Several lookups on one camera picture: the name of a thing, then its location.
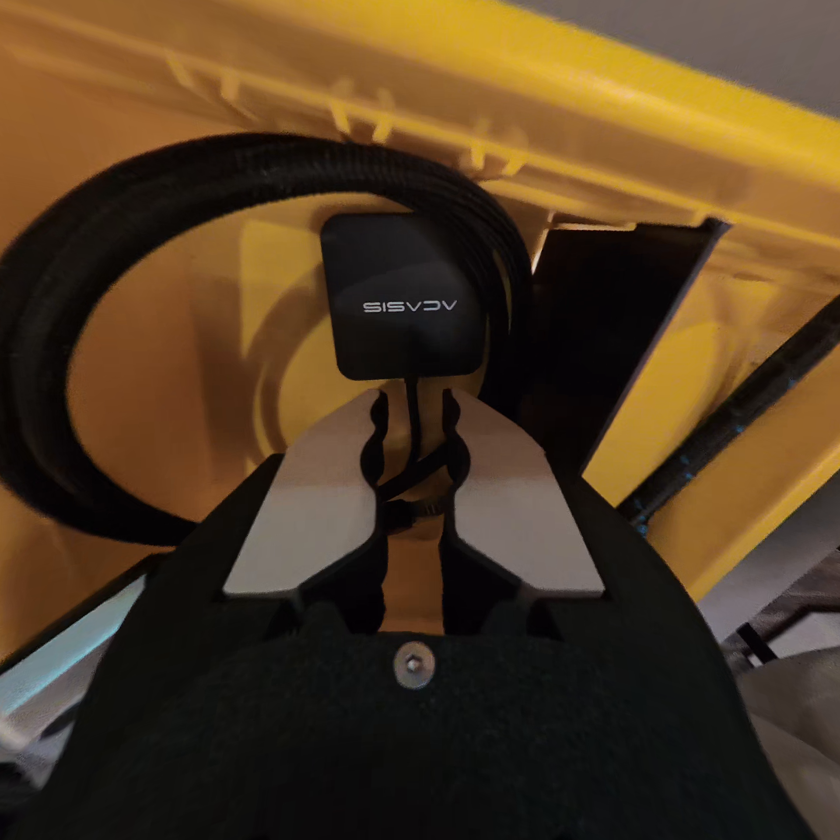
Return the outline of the person's beige jacket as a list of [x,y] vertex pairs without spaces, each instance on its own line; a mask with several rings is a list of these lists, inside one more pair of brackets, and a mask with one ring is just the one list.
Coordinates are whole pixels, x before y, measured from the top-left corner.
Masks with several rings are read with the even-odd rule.
[[762,749],[814,835],[839,838],[839,647],[777,658],[737,678]]

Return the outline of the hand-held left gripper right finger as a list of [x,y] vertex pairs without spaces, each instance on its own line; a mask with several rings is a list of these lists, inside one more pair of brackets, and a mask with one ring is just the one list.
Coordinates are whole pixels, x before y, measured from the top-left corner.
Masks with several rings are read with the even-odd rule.
[[439,559],[446,634],[477,634],[503,603],[599,599],[606,586],[543,448],[478,398],[443,398]]

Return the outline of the black HDMI hub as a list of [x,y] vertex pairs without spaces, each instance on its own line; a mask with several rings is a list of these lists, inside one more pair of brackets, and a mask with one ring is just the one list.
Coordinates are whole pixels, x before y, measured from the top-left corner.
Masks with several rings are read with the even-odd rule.
[[438,512],[439,501],[397,497],[445,463],[422,458],[418,384],[471,375],[485,357],[487,312],[452,241],[411,213],[335,215],[320,233],[338,370],[353,382],[403,381],[409,449],[400,474],[377,491],[392,532]]

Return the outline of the black bin divider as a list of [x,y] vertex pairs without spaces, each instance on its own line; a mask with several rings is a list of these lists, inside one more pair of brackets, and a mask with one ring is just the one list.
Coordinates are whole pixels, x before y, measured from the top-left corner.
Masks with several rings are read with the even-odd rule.
[[581,476],[730,225],[549,232],[533,274],[518,420]]

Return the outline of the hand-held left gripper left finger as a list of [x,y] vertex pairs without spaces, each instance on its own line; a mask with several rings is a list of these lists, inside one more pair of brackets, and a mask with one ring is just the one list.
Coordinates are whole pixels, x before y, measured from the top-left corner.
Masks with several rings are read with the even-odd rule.
[[377,483],[388,408],[382,390],[367,390],[295,440],[228,573],[226,597],[281,600],[298,615],[330,602],[352,633],[380,630],[388,549]]

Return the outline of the yellow storage bin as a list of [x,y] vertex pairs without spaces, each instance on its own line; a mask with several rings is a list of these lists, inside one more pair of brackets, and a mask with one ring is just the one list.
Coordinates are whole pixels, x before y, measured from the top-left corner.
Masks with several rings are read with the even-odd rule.
[[[113,163],[273,130],[422,154],[478,181],[534,259],[572,233],[731,228],[584,477],[620,502],[838,294],[837,105],[517,2],[2,2],[2,246]],[[81,339],[82,442],[143,501],[203,518],[361,392],[335,365],[304,198],[195,231]]]

